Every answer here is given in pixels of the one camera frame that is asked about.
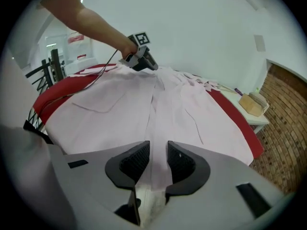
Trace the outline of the black metal railing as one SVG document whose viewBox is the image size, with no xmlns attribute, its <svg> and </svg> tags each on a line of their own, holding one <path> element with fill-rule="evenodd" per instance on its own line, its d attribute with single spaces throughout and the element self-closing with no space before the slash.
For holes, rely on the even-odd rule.
<svg viewBox="0 0 307 230">
<path fill-rule="evenodd" d="M 64 79 L 58 50 L 52 49 L 51 57 L 43 59 L 41 66 L 26 73 L 25 76 L 36 90 L 38 97 L 28 113 L 24 129 L 41 133 L 44 132 L 47 112 L 67 99 L 67 96 L 43 98 L 43 94 L 47 93 L 51 87 Z"/>
</svg>

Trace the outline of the red tablecloth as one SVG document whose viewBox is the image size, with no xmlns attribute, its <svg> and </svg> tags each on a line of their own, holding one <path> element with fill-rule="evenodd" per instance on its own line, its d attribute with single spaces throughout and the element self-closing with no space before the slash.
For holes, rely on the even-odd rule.
<svg viewBox="0 0 307 230">
<path fill-rule="evenodd" d="M 39 95 L 34 103 L 34 110 L 39 114 L 43 124 L 47 122 L 56 109 L 58 109 L 65 101 L 68 100 L 68 97 L 64 97 L 62 100 L 59 100 L 48 107 L 46 107 L 47 103 L 56 98 L 84 89 L 87 85 L 92 83 L 96 77 L 96 74 L 86 76 L 78 73 L 76 77 L 64 78 Z M 208 94 L 239 127 L 250 147 L 253 157 L 258 158 L 264 152 L 264 148 L 257 138 L 255 130 L 251 128 L 251 123 L 248 122 L 242 113 L 221 92 L 211 90 L 208 92 Z"/>
</svg>

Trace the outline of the person's white shirt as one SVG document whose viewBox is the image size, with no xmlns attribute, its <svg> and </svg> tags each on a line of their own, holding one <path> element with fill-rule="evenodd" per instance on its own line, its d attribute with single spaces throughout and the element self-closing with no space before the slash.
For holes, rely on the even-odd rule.
<svg viewBox="0 0 307 230">
<path fill-rule="evenodd" d="M 23 72 L 50 13 L 32 0 L 0 54 L 0 218 L 14 230 L 75 230 L 76 219 L 50 159 L 49 145 L 23 128 L 38 97 Z"/>
</svg>

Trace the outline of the clear water jug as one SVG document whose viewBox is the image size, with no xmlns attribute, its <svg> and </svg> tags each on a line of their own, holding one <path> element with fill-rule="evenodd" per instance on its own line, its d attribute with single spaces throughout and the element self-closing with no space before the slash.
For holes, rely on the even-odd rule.
<svg viewBox="0 0 307 230">
<path fill-rule="evenodd" d="M 92 58 L 92 44 L 91 39 L 78 32 L 73 32 L 68 35 L 68 56 L 72 61 L 79 58 Z"/>
</svg>

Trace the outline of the person's left forearm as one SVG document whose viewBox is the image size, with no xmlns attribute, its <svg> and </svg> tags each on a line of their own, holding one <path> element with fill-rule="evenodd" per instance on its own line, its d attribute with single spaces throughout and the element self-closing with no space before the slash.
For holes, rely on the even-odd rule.
<svg viewBox="0 0 307 230">
<path fill-rule="evenodd" d="M 40 4 L 68 28 L 113 47 L 123 58 L 138 50 L 128 37 L 86 8 L 81 0 L 40 0 Z"/>
</svg>

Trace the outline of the white water dispenser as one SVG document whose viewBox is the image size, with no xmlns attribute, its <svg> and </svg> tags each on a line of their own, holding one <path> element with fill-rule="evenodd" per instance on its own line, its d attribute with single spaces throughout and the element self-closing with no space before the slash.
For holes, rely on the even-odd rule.
<svg viewBox="0 0 307 230">
<path fill-rule="evenodd" d="M 88 67 L 95 66 L 97 64 L 98 62 L 96 58 L 94 57 L 86 58 L 86 55 L 81 55 L 80 58 L 77 58 L 75 61 L 65 66 L 65 73 L 66 76 L 69 76 L 71 74 L 75 74 L 77 72 L 80 72 Z"/>
</svg>

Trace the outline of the white side table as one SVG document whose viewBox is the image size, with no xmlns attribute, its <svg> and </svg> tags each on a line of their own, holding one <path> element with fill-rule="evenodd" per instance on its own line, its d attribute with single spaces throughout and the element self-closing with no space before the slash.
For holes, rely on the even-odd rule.
<svg viewBox="0 0 307 230">
<path fill-rule="evenodd" d="M 259 117 L 248 114 L 246 110 L 244 110 L 244 108 L 239 104 L 239 100 L 241 96 L 235 90 L 230 89 L 223 85 L 219 85 L 218 88 L 220 89 L 221 94 L 226 99 L 228 99 L 236 107 L 236 109 L 243 115 L 247 123 L 249 125 L 255 126 L 254 128 L 255 134 L 260 132 L 264 128 L 265 125 L 268 125 L 270 123 L 264 114 L 262 114 Z"/>
</svg>

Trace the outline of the light wooden box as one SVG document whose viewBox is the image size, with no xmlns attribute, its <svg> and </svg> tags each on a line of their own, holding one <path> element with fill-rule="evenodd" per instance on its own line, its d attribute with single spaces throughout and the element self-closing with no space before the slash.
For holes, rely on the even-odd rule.
<svg viewBox="0 0 307 230">
<path fill-rule="evenodd" d="M 243 94 L 238 103 L 244 108 L 244 110 L 250 115 L 259 117 L 263 114 L 263 108 L 260 104 L 255 102 L 247 94 Z"/>
</svg>

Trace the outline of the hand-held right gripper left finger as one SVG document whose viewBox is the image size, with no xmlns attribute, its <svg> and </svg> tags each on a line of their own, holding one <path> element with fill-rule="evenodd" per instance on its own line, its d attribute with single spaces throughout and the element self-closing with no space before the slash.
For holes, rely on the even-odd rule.
<svg viewBox="0 0 307 230">
<path fill-rule="evenodd" d="M 149 163 L 150 142 L 144 141 L 106 162 L 105 173 L 118 188 L 134 188 Z"/>
</svg>

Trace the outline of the pink robe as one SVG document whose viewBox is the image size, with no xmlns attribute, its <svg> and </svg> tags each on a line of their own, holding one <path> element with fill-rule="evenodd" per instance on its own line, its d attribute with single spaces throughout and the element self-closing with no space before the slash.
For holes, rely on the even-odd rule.
<svg viewBox="0 0 307 230">
<path fill-rule="evenodd" d="M 50 116 L 46 131 L 67 154 L 150 142 L 150 161 L 136 185 L 141 226 L 162 211 L 171 184 L 167 143 L 177 141 L 251 164 L 241 130 L 210 96 L 218 84 L 171 68 L 135 72 L 125 66 L 104 73 Z"/>
</svg>

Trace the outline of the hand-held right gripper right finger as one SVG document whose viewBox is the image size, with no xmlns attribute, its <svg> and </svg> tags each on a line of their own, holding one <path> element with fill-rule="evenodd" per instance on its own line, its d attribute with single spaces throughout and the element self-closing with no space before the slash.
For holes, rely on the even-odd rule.
<svg viewBox="0 0 307 230">
<path fill-rule="evenodd" d="M 211 169 L 208 162 L 173 141 L 167 144 L 167 163 L 171 169 L 172 184 L 166 195 L 191 195 L 208 181 Z"/>
</svg>

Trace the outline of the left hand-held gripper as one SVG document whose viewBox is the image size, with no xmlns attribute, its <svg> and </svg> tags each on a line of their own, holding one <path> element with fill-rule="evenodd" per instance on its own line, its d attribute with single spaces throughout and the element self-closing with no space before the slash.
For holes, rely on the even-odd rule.
<svg viewBox="0 0 307 230">
<path fill-rule="evenodd" d="M 137 52 L 129 54 L 119 62 L 134 71 L 141 71 L 145 68 L 158 70 L 158 65 L 149 52 L 148 45 L 151 43 L 146 32 L 131 34 L 128 39 L 137 46 Z"/>
</svg>

